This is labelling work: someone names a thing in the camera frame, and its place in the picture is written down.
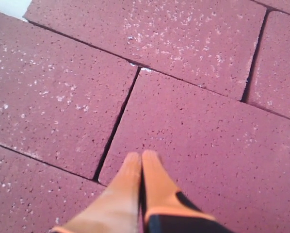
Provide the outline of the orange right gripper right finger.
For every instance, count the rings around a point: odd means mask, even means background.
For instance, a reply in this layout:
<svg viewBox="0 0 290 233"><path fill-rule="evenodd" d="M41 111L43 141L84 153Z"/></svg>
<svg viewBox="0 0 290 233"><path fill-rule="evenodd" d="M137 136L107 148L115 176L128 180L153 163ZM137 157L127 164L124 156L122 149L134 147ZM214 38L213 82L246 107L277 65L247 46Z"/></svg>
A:
<svg viewBox="0 0 290 233"><path fill-rule="evenodd" d="M195 206L170 178L158 154L142 154L146 233L227 233L229 229Z"/></svg>

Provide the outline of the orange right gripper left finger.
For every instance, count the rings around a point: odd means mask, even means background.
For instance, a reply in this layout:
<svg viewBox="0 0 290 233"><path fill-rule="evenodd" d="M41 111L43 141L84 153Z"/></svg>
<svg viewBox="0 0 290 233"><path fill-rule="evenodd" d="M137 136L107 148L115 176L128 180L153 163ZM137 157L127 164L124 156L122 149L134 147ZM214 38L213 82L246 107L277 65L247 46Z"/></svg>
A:
<svg viewBox="0 0 290 233"><path fill-rule="evenodd" d="M53 233L136 233L142 161L136 152L127 154L118 173L85 210Z"/></svg>

